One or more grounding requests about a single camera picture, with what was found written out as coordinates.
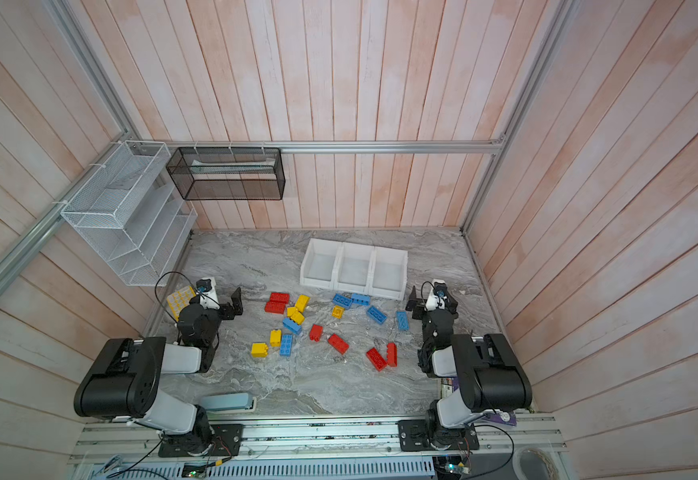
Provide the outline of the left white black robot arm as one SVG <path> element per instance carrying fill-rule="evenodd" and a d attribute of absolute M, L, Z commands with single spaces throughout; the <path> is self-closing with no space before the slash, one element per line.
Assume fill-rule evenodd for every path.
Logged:
<path fill-rule="evenodd" d="M 162 458 L 238 455 L 242 425 L 213 425 L 207 408 L 160 388 L 164 375 L 207 372 L 220 345 L 221 323 L 243 314 L 240 289 L 224 304 L 215 300 L 214 292 L 200 290 L 181 310 L 177 322 L 181 345 L 161 336 L 108 340 L 77 388 L 76 414 L 125 418 L 159 431 Z"/>

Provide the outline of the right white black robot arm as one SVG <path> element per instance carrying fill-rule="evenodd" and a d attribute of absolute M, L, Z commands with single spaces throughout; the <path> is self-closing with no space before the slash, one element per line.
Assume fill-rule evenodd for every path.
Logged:
<path fill-rule="evenodd" d="M 478 445 L 471 427 L 484 417 L 500 418 L 531 406 L 530 381 L 506 337 L 474 337 L 454 331 L 458 302 L 447 285 L 432 281 L 427 297 L 412 291 L 406 309 L 422 325 L 418 365 L 430 378 L 450 378 L 457 388 L 434 401 L 422 420 L 398 422 L 400 448 L 470 450 Z"/>

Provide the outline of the yellow long brick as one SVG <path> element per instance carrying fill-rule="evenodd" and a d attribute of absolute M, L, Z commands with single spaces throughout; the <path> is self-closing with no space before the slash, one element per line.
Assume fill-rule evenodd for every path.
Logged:
<path fill-rule="evenodd" d="M 307 295 L 300 295 L 300 296 L 298 297 L 296 303 L 295 303 L 296 309 L 297 309 L 299 312 L 303 313 L 303 312 L 306 310 L 309 301 L 310 301 L 310 297 L 309 297 L 309 296 L 307 296 Z"/>

